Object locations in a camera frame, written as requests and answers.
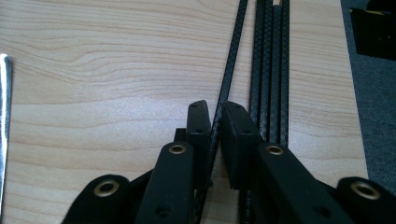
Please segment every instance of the screw hole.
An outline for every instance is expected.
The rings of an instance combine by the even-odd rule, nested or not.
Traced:
[[[265,150],[267,150],[269,153],[271,153],[273,155],[277,155],[277,156],[283,154],[283,149],[280,147],[276,147],[276,146],[266,147]]]
[[[177,145],[177,146],[170,147],[169,151],[173,154],[181,154],[186,151],[186,148],[181,145]]]
[[[381,196],[378,190],[361,181],[352,183],[350,187],[355,191],[355,193],[369,200],[377,200]]]
[[[172,206],[168,203],[162,203],[155,209],[155,215],[158,217],[169,217],[172,214]]]
[[[312,210],[326,218],[328,218],[332,215],[332,213],[329,211],[329,209],[327,209],[326,207],[323,207],[323,206],[314,207]]]
[[[119,189],[119,187],[119,182],[113,179],[108,179],[98,184],[93,190],[93,193],[98,197],[107,197],[115,193]]]

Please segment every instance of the brass insert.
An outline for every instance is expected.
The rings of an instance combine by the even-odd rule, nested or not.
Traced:
[[[265,150],[267,150],[267,152],[279,156],[283,154],[283,149],[277,146],[268,146],[265,148]]]
[[[186,151],[186,148],[181,145],[175,145],[169,148],[169,151],[173,154],[182,154]]]
[[[353,189],[353,191],[355,191],[355,193],[369,200],[377,200],[381,197],[381,194],[378,192],[378,190],[361,181],[352,183],[350,187]]]
[[[98,197],[107,197],[115,193],[119,187],[119,182],[113,179],[107,179],[98,184],[93,190],[93,193]]]

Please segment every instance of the metal object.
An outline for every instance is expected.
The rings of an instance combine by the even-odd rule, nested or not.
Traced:
[[[11,62],[6,54],[0,54],[0,81],[1,81],[1,136],[0,136],[0,217],[3,207],[3,194],[5,185],[9,115],[11,109]]]
[[[115,193],[119,189],[119,186],[119,182],[113,179],[104,180],[96,186],[93,193],[98,197],[107,197]]]

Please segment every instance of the black carbon fiber tube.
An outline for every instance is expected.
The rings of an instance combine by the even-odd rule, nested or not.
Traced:
[[[228,53],[227,63],[225,66],[224,77],[221,83],[219,100],[216,107],[216,113],[212,124],[212,132],[210,135],[210,173],[213,171],[216,153],[219,145],[219,131],[221,122],[222,105],[227,101],[230,93],[231,82],[233,80],[233,70],[235,68],[236,55],[238,53],[239,42],[241,39],[242,28],[244,25],[245,14],[248,7],[248,0],[240,0],[238,12],[236,14],[235,26],[233,28],[233,37],[231,40],[230,51]],[[201,222],[202,213],[204,211],[207,189],[198,189],[194,200],[193,223]]]

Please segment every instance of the wooden table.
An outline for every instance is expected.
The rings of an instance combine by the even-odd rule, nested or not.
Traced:
[[[0,2],[0,51],[13,65],[4,223],[59,223],[94,178],[134,179],[185,127],[213,118],[237,0]],[[255,2],[230,100],[248,105]],[[367,176],[340,3],[293,0],[290,149],[335,185]],[[204,223],[235,223],[237,192],[218,160]]]

